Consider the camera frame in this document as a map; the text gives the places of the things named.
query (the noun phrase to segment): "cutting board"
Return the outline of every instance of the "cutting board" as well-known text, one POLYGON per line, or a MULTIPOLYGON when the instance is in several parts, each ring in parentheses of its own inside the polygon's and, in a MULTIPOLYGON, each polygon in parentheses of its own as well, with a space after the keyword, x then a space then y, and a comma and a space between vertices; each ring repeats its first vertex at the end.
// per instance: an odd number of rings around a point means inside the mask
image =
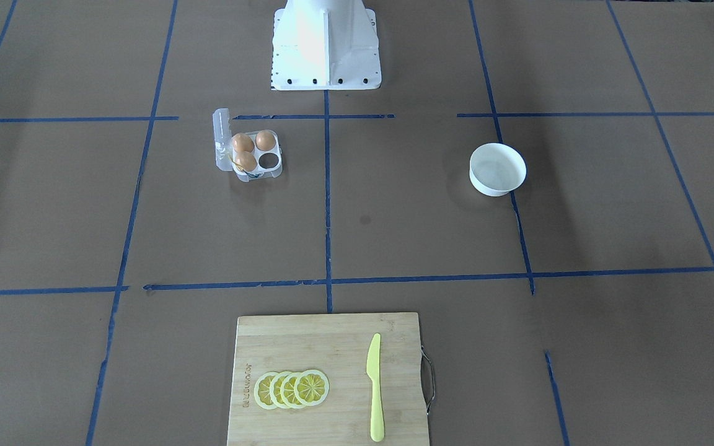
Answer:
POLYGON ((385 439, 379 444, 428 446, 417 313, 239 317, 227 445, 377 444, 369 436, 365 372, 374 333, 382 334, 385 439), (329 395, 319 406, 266 410, 255 404, 255 381, 264 373, 311 368, 329 378, 329 395))

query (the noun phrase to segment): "egg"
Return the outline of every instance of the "egg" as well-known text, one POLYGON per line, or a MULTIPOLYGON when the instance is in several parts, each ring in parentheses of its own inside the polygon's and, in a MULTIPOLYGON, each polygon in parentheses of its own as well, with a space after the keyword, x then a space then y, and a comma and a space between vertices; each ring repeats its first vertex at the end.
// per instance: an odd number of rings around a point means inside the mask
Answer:
POLYGON ((255 144, 258 146, 258 150, 269 152, 269 150, 275 148, 277 141, 275 135, 272 135, 272 132, 269 130, 261 130, 258 132, 258 136, 255 137, 255 144))
POLYGON ((236 133, 236 135, 233 135, 233 138, 230 139, 230 142, 235 152, 252 152, 255 150, 255 144, 252 144, 252 139, 250 139, 246 133, 236 133))
POLYGON ((250 152, 236 152, 236 157, 233 159, 236 163, 236 167, 241 170, 241 172, 252 172, 258 167, 258 161, 255 160, 255 156, 250 152))

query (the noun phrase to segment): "lemon slice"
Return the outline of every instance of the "lemon slice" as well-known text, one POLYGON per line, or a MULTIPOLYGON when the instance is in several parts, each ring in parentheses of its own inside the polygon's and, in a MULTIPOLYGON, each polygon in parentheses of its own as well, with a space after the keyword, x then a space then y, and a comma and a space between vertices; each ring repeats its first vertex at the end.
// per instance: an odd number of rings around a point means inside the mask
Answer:
POLYGON ((294 396, 304 406, 318 406, 329 394, 329 379, 321 370, 305 370, 299 374, 294 396))
POLYGON ((252 393, 255 395, 255 403, 263 409, 277 409, 277 406, 271 402, 271 380, 275 376, 277 376, 277 372, 267 372, 255 382, 255 389, 252 393))
POLYGON ((294 387, 296 386, 297 379, 299 379, 301 373, 291 373, 283 378, 283 384, 280 386, 280 397, 283 399, 283 403, 286 406, 293 409, 301 409, 305 407, 304 404, 300 403, 295 395, 294 387))
POLYGON ((283 403, 283 395, 281 394, 281 385, 283 384, 283 379, 286 378, 286 376, 290 375, 291 372, 280 372, 275 375, 274 378, 271 379, 271 383, 269 383, 269 387, 271 389, 271 393, 269 393, 269 399, 271 399, 271 403, 274 404, 277 407, 280 407, 280 409, 289 409, 286 403, 283 403))

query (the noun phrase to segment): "plastic knife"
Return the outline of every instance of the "plastic knife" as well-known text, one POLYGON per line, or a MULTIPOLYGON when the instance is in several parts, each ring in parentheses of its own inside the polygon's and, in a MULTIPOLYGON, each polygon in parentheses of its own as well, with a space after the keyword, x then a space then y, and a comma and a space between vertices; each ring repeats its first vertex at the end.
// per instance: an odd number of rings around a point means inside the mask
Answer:
POLYGON ((382 441, 385 438, 385 414, 382 412, 382 385, 379 383, 379 345, 382 335, 374 334, 371 347, 368 347, 368 361, 365 372, 371 378, 373 390, 371 392, 371 440, 382 441))

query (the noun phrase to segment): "knife handle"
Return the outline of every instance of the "knife handle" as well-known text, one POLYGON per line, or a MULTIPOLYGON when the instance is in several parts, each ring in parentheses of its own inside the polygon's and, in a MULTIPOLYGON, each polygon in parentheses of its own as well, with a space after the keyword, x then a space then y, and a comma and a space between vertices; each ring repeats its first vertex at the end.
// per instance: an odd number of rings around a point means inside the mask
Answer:
POLYGON ((379 379, 373 381, 371 392, 371 440, 379 442, 385 438, 385 414, 382 411, 382 389, 379 379))

